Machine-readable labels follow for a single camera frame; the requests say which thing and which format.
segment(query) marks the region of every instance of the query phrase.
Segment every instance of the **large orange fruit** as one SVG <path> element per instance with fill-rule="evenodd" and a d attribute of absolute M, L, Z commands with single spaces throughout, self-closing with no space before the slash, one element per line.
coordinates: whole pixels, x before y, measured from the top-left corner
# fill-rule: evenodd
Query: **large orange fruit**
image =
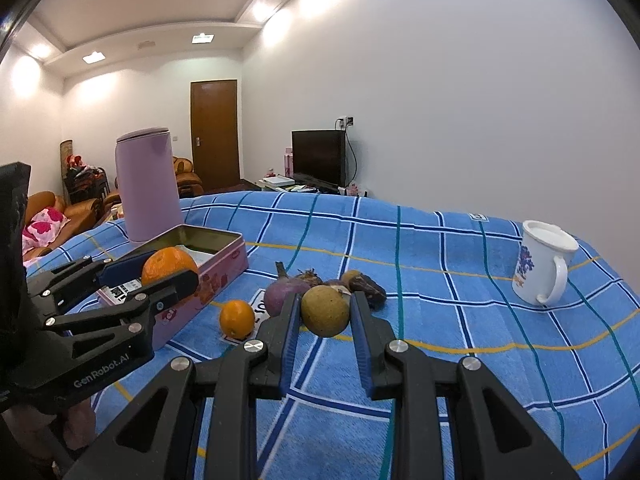
<path fill-rule="evenodd" d="M 254 310 L 246 301 L 227 301 L 220 311 L 220 329 L 233 339 L 244 339 L 254 329 Z"/>
<path fill-rule="evenodd" d="M 142 285 L 162 280 L 174 272 L 189 269 L 198 272 L 198 266 L 193 258 L 177 247 L 165 247 L 156 251 L 142 267 Z"/>

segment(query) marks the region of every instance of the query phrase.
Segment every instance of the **purple canister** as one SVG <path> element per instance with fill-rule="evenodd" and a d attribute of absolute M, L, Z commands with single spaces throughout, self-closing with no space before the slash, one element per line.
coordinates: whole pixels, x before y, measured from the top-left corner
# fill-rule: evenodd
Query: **purple canister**
<path fill-rule="evenodd" d="M 184 222 L 167 128 L 119 137 L 116 173 L 129 240 L 146 242 Z"/>

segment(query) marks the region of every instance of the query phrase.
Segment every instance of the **black tv screen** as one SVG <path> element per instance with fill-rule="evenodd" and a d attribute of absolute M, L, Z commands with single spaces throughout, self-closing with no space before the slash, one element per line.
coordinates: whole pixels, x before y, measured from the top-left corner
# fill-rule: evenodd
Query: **black tv screen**
<path fill-rule="evenodd" d="M 344 186 L 346 180 L 345 134 L 342 130 L 292 132 L 294 177 Z"/>

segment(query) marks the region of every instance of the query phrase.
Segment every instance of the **brown wooden door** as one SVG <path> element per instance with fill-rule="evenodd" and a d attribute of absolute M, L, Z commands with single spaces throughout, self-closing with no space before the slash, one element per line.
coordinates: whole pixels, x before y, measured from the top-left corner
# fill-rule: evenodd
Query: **brown wooden door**
<path fill-rule="evenodd" d="M 191 148 L 205 192 L 240 184 L 236 80 L 191 83 Z"/>

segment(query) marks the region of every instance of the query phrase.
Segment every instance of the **floral mug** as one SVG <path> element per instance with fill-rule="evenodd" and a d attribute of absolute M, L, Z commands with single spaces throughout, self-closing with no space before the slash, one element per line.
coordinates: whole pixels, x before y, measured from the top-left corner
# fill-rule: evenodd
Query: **floral mug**
<path fill-rule="evenodd" d="M 557 225 L 527 220 L 522 227 L 513 291 L 533 305 L 556 303 L 566 288 L 568 266 L 578 242 Z"/>

